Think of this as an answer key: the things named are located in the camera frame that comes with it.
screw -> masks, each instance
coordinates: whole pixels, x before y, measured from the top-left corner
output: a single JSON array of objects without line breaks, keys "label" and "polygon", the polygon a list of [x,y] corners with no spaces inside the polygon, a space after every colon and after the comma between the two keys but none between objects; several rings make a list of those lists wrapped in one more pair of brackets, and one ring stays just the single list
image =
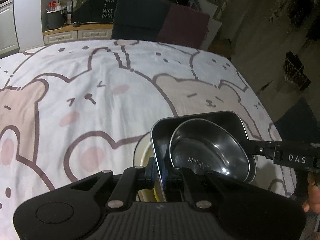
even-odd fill
[{"label": "screw", "polygon": [[108,202],[108,207],[110,208],[119,208],[123,206],[123,202],[121,200],[110,200]]},{"label": "screw", "polygon": [[201,208],[201,209],[206,209],[211,207],[211,202],[207,200],[200,200],[196,203],[196,207]]}]

black pan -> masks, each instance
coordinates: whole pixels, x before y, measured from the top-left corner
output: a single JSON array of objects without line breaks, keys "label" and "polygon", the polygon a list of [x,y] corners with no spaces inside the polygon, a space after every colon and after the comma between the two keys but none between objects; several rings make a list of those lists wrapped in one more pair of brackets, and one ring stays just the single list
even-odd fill
[{"label": "black pan", "polygon": [[263,155],[273,163],[320,173],[318,144],[285,141],[238,142],[222,127],[205,119],[190,119],[172,134],[169,155],[174,167],[186,167],[195,174],[213,170],[246,181],[250,169],[248,155]]}]

gray bucket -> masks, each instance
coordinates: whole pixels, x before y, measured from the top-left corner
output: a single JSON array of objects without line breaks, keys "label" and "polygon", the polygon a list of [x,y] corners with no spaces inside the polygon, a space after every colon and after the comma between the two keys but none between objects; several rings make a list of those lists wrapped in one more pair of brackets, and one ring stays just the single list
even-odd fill
[{"label": "gray bucket", "polygon": [[49,30],[58,29],[63,24],[63,9],[58,11],[47,12]]}]

bear ear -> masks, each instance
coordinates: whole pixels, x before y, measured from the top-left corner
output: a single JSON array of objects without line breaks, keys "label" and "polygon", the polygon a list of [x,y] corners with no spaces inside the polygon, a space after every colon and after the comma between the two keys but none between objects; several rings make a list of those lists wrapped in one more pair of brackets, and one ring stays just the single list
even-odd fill
[{"label": "bear ear", "polygon": [[22,91],[26,94],[26,97],[32,98],[33,101],[41,100],[47,93],[49,84],[46,80],[35,80],[26,85]]}]

wooden countertop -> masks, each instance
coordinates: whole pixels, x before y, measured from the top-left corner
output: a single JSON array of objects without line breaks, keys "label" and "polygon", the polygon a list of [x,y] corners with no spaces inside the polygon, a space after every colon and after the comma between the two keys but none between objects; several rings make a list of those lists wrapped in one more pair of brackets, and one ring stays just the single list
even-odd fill
[{"label": "wooden countertop", "polygon": [[63,32],[71,32],[71,31],[81,31],[81,30],[105,30],[105,29],[112,29],[113,24],[81,24],[79,27],[75,28],[71,25],[64,25],[62,29],[59,30],[52,30],[48,32],[43,32],[43,36],[55,33],[63,33]]}]

